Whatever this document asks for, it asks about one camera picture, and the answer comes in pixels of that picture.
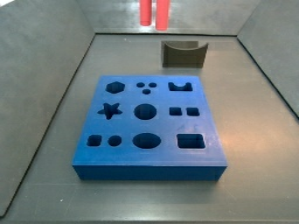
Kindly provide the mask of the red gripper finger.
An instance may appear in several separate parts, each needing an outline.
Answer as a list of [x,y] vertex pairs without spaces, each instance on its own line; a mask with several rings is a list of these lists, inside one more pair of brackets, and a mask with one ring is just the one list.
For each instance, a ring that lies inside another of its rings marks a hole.
[[156,28],[165,31],[169,28],[172,0],[157,0]]
[[141,25],[149,26],[153,23],[153,0],[139,0]]

